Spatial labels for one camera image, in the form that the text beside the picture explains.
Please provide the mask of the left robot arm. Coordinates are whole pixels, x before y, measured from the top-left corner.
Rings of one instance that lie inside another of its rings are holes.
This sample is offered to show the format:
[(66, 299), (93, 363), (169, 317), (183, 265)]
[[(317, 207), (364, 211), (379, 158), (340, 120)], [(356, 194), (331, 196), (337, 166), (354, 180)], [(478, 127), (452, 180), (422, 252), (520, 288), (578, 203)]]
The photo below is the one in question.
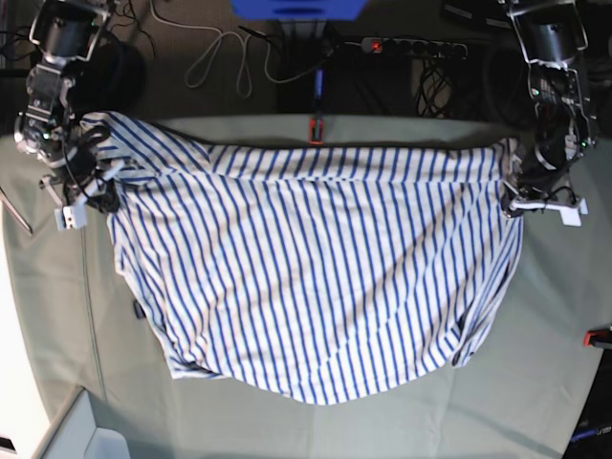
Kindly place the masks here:
[(535, 109), (534, 142), (513, 153), (502, 208), (510, 218), (550, 210), (578, 227), (588, 208), (569, 171), (597, 144), (597, 114), (590, 98), (584, 53), (586, 31), (574, 1), (504, 1), (528, 67)]

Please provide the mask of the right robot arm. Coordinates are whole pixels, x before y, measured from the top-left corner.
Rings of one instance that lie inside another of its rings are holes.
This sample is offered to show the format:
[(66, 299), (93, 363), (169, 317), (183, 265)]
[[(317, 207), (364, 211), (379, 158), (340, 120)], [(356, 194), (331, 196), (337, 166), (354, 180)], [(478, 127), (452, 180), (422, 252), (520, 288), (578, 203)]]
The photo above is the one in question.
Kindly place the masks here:
[(68, 211), (89, 206), (112, 214), (120, 207), (119, 168), (98, 157), (110, 131), (80, 125), (90, 111), (133, 102), (128, 48), (107, 30), (116, 7), (114, 1), (46, 1), (30, 29), (41, 58), (26, 79), (28, 106), (15, 122), (15, 144), (51, 170), (40, 184), (61, 186), (59, 205)]

